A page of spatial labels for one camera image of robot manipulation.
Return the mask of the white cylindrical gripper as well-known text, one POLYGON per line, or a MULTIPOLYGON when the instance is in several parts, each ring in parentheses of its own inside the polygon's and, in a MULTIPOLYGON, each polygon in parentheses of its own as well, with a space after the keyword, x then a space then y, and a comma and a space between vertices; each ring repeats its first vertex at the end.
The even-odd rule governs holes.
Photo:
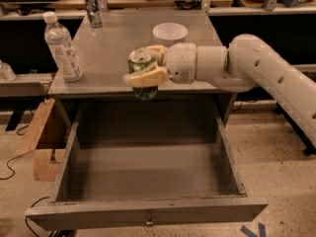
POLYGON ((165 45, 155 44, 148 45, 145 49, 159 65, 166 63, 167 69, 156 67, 149 71, 126 74, 123 76, 125 84, 133 88, 147 88, 164 84, 169 79, 178 84, 191 84, 195 81, 197 65, 197 46, 195 44, 180 42, 169 48, 165 45))

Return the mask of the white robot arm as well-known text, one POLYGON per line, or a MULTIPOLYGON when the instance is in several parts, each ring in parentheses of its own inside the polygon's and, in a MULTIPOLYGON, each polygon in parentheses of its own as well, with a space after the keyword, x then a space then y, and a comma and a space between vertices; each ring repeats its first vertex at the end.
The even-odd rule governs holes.
POLYGON ((129 55, 128 66, 132 71, 123 81, 133 88, 201 81, 239 93, 258 85, 316 146, 316 83, 256 36, 239 35, 227 47, 189 42, 146 46, 129 55))

